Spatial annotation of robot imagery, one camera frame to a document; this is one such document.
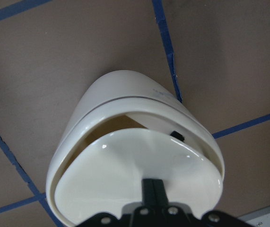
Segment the white lid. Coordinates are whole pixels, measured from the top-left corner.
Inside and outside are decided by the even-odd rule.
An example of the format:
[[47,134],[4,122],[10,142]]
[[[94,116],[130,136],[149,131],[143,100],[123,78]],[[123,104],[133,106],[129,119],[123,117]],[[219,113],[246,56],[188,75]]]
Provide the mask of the white lid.
[[197,217],[222,193],[222,176],[202,154],[169,135],[134,128],[85,148],[59,180],[55,203],[74,224],[99,212],[119,218],[124,205],[142,200],[143,178],[162,179],[169,201],[189,205]]

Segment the tile grid line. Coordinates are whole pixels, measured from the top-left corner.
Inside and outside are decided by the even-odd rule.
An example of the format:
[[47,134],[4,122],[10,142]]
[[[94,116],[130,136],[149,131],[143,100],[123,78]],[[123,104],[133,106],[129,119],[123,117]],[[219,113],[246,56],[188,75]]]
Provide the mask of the tile grid line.
[[158,24],[159,27],[159,32],[161,34],[162,44],[165,50],[169,71],[172,77],[174,91],[176,93],[177,99],[179,100],[180,103],[182,103],[182,94],[180,91],[178,76],[176,74],[174,66],[174,49],[171,36],[168,31],[165,13],[162,6],[162,0],[152,0],[152,3],[156,17],[156,23]]
[[0,21],[52,0],[22,0],[0,9]]
[[[36,185],[34,184],[32,179],[29,177],[29,175],[24,171],[22,166],[18,163],[16,157],[14,156],[12,151],[9,149],[7,144],[2,140],[1,136],[0,136],[0,148],[3,151],[3,153],[7,156],[10,163],[15,166],[17,172],[19,173],[21,178],[27,183],[28,188],[31,190],[31,192],[34,194],[34,196],[38,196],[40,194],[40,192],[37,189]],[[45,199],[40,198],[38,201],[42,205],[44,210],[48,213],[50,218],[53,220],[55,225],[58,227],[62,227],[63,226],[62,223],[54,216],[54,214],[52,213],[52,211],[51,211],[50,207],[48,206],[47,202],[45,201]]]
[[[269,121],[269,120],[270,120],[270,114],[259,117],[259,118],[256,118],[256,119],[253,119],[253,120],[250,120],[250,121],[247,121],[247,122],[244,122],[244,123],[236,125],[234,127],[231,127],[231,128],[228,128],[228,129],[213,133],[212,135],[214,136],[215,139],[218,139],[218,138],[221,138],[223,136],[232,134],[232,133],[240,131],[240,130],[250,128],[252,126],[264,123],[264,122]],[[36,195],[34,197],[31,197],[29,199],[25,199],[25,200],[15,202],[15,203],[9,204],[7,206],[1,207],[0,208],[0,213],[15,209],[15,208],[27,205],[27,204],[30,204],[32,202],[35,202],[35,201],[38,201],[39,199],[44,199],[44,198],[45,198],[45,193],[40,193],[40,194],[38,194],[38,195]]]
[[35,195],[31,198],[21,200],[18,202],[14,202],[14,203],[11,203],[9,205],[0,207],[0,214],[3,212],[9,211],[9,210],[13,210],[13,209],[18,208],[18,207],[22,207],[24,205],[28,205],[32,202],[36,202],[36,201],[41,200],[41,199],[45,199],[45,193],[41,193],[41,194]]
[[[33,7],[39,6],[41,4],[47,3],[51,0],[36,0],[36,1],[31,1],[31,0],[23,0],[21,2],[17,2],[13,5],[10,5],[8,7],[5,7],[3,9],[0,9],[0,20],[6,19],[8,17],[11,17],[15,14],[21,13],[23,11],[26,11],[28,9],[31,9]],[[169,69],[171,72],[171,76],[172,76],[172,80],[173,80],[173,84],[174,84],[174,88],[175,88],[175,92],[177,95],[177,99],[182,102],[182,96],[181,96],[181,92],[179,89],[179,85],[178,85],[178,81],[177,81],[177,75],[175,73],[175,69],[174,69],[174,50],[172,47],[172,43],[171,43],[171,38],[168,32],[168,27],[167,27],[167,23],[166,23],[166,19],[165,19],[165,15],[164,15],[164,10],[163,10],[163,6],[162,6],[162,1],[161,0],[152,0],[153,2],[153,7],[154,7],[154,11],[155,11],[155,15],[156,15],[156,21],[157,24],[159,26],[159,30],[160,30],[160,34],[161,34],[161,38],[162,38],[162,42],[165,48],[165,53],[166,53],[166,57],[167,57],[167,62],[169,65]],[[228,134],[252,127],[254,125],[263,123],[265,121],[270,120],[270,114],[263,116],[263,117],[259,117],[256,119],[253,119],[251,121],[248,122],[244,122],[240,125],[236,125],[234,127],[216,132],[213,134],[213,137],[215,139],[226,136]],[[20,176],[22,177],[22,179],[27,183],[29,189],[32,191],[32,193],[34,194],[34,197],[19,201],[19,202],[15,202],[12,204],[9,204],[7,206],[1,207],[0,208],[0,213],[3,213],[5,211],[8,210],[12,210],[14,208],[26,205],[26,204],[30,204],[32,202],[35,201],[39,201],[40,204],[43,206],[43,208],[46,210],[46,212],[51,216],[53,216],[53,221],[55,222],[55,224],[57,226],[63,226],[62,223],[53,215],[53,213],[51,212],[50,208],[48,207],[47,202],[44,200],[45,199],[45,193],[40,193],[38,191],[38,189],[36,188],[36,186],[34,185],[34,183],[32,182],[32,180],[30,179],[30,177],[27,175],[27,173],[24,171],[24,169],[22,168],[22,166],[17,162],[14,154],[9,150],[7,144],[5,142],[3,142],[3,140],[1,139],[0,136],[0,148],[4,151],[7,150],[9,152],[5,152],[5,155],[8,157],[8,159],[10,160],[10,162],[15,165],[16,170],[18,171],[18,173],[20,174]]]

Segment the blue painter's tape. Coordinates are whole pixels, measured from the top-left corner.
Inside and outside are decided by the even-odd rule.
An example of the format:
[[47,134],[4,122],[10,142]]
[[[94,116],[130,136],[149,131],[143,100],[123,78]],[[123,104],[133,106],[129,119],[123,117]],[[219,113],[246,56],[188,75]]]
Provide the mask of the blue painter's tape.
[[177,74],[175,72],[175,66],[174,66],[174,49],[171,41],[171,37],[169,35],[168,26],[166,23],[166,18],[162,6],[162,0],[152,0],[154,12],[156,16],[156,22],[158,24],[162,43],[164,46],[164,50],[166,53],[166,59],[169,67],[169,71],[171,73],[171,77],[173,80],[174,90],[177,96],[177,99],[182,103],[182,95],[180,91],[180,87],[178,84]]
[[9,211],[9,210],[30,204],[32,202],[36,202],[36,201],[44,199],[44,198],[45,198],[45,193],[42,193],[42,194],[33,196],[33,197],[25,199],[25,200],[14,202],[14,203],[7,205],[7,206],[4,206],[4,207],[0,207],[0,214],[3,212]]
[[14,156],[12,151],[10,151],[7,144],[2,140],[1,136],[0,136],[0,148],[3,151],[3,153],[7,156],[7,158],[9,159],[10,163],[15,166],[17,172],[22,177],[22,179],[27,183],[27,186],[32,191],[32,193],[34,195],[40,194],[40,192],[38,191],[37,187],[34,185],[33,181],[29,177],[29,175],[24,171],[24,169],[21,167],[21,165],[17,162],[16,157]]
[[37,7],[51,0],[23,0],[0,9],[0,20],[4,20],[8,17],[14,16],[18,13],[22,13],[31,8]]
[[253,119],[253,120],[248,121],[248,122],[244,122],[244,123],[239,124],[239,125],[236,125],[234,127],[231,127],[231,128],[228,128],[228,129],[225,129],[225,130],[216,132],[216,133],[212,134],[212,136],[215,139],[217,139],[217,138],[226,136],[228,134],[234,133],[236,131],[240,131],[240,130],[246,129],[246,128],[252,127],[254,125],[257,125],[257,124],[260,124],[260,123],[263,123],[263,122],[266,122],[266,121],[269,121],[269,120],[270,120],[270,114],[265,115],[263,117],[259,117],[259,118]]
[[[48,213],[48,215],[51,217],[51,219],[56,224],[56,226],[62,227],[63,226],[62,223],[53,215],[52,211],[50,210],[50,207],[48,206],[47,202],[44,200],[45,199],[45,193],[41,194],[39,192],[39,190],[37,189],[37,187],[35,186],[35,184],[31,180],[29,175],[24,171],[24,169],[21,167],[21,165],[17,162],[16,157],[14,156],[12,151],[9,149],[7,144],[2,140],[1,136],[0,136],[0,148],[2,149],[3,153],[9,159],[10,163],[15,166],[17,172],[22,177],[22,179],[27,183],[27,186],[32,191],[32,193],[35,195],[34,198],[39,197],[37,200],[39,200],[40,204],[45,209],[45,211]],[[12,205],[12,206],[8,205],[3,210],[7,211],[7,210],[10,210],[10,209],[13,209],[17,205],[20,205],[19,202],[17,202],[17,204]]]

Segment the screw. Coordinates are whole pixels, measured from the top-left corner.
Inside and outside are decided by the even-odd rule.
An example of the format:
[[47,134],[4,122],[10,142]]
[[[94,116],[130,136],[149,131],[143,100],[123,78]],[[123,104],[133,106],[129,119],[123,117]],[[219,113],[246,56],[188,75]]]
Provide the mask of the screw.
[[177,207],[170,207],[170,208],[168,208],[167,211],[168,211],[168,213],[171,214],[171,215],[176,215],[176,214],[179,212],[179,210],[178,210]]
[[212,222],[219,222],[220,217],[217,214],[210,214],[209,215],[209,220],[212,221]]
[[148,209],[147,209],[147,208],[142,208],[142,209],[140,210],[140,214],[141,214],[141,215],[147,215],[147,214],[148,214]]
[[101,219],[101,224],[107,225],[111,223],[111,219],[109,217],[104,217]]

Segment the white plastic container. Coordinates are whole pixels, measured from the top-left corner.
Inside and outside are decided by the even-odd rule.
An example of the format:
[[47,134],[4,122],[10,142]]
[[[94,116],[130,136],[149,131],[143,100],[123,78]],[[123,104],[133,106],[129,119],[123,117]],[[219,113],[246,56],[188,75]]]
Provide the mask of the white plastic container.
[[162,179],[169,201],[199,217],[221,196],[224,162],[211,134],[165,88],[134,71],[108,73],[67,125],[47,175],[48,203],[67,226],[102,211],[119,218],[141,201],[147,177]]

